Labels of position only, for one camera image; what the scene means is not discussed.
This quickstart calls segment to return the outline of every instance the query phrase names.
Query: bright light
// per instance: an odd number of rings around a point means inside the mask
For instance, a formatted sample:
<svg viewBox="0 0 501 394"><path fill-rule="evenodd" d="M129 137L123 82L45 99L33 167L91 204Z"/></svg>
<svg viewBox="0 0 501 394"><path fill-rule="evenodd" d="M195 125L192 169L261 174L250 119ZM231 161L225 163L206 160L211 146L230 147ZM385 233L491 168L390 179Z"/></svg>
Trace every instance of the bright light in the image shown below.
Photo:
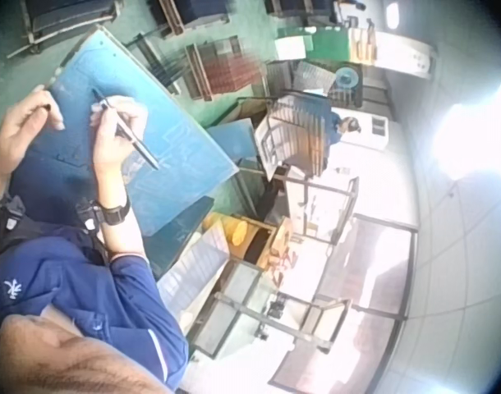
<svg viewBox="0 0 501 394"><path fill-rule="evenodd" d="M481 105L454 105L434 138L433 155L453 180L489 170L501 176L501 86Z"/></svg>
<svg viewBox="0 0 501 394"><path fill-rule="evenodd" d="M395 30L398 28L398 24L400 23L400 12L398 11L397 2L392 2L385 9L385 19L389 29Z"/></svg>

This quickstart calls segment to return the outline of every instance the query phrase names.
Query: hair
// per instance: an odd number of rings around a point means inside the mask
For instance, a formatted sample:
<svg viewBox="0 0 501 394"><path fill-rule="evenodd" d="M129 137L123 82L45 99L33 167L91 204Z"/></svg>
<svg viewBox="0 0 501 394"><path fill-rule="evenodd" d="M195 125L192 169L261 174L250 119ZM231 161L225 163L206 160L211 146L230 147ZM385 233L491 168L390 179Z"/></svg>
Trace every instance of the hair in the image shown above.
<svg viewBox="0 0 501 394"><path fill-rule="evenodd" d="M33 371L19 374L7 371L0 363L0 393L21 392L76 392L86 393L161 393L168 394L160 385L149 379L123 376L106 368L107 360L84 360L61 370L52 370L48 365L37 364Z"/></svg>
<svg viewBox="0 0 501 394"><path fill-rule="evenodd" d="M358 122L358 119L356 119L355 117L346 117L345 119L343 119L342 123L346 121L348 121L347 130L345 130L346 133L351 131L358 131L360 133L362 131L360 123Z"/></svg>

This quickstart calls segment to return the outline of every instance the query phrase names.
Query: yellow object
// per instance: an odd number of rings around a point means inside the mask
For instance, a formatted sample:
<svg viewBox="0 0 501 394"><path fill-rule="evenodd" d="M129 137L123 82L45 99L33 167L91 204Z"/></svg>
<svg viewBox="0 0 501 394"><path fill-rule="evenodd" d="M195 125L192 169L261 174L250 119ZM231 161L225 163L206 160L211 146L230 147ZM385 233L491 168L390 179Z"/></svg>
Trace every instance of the yellow object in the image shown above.
<svg viewBox="0 0 501 394"><path fill-rule="evenodd" d="M247 233L247 222L217 212L211 212L203 220L203 229L208 230L218 220L221 220L227 241L234 246L239 246Z"/></svg>

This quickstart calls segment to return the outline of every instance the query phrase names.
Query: watch strap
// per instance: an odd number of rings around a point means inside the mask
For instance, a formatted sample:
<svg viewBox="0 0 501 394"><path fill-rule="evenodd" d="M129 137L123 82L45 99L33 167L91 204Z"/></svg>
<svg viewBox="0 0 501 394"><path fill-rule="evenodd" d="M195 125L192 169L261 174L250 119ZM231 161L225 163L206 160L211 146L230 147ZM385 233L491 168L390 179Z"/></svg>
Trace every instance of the watch strap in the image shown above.
<svg viewBox="0 0 501 394"><path fill-rule="evenodd" d="M131 208L128 195L126 195L126 204L124 206L105 208L99 203L98 205L103 215L103 221L110 226L116 226L117 224L123 223Z"/></svg>

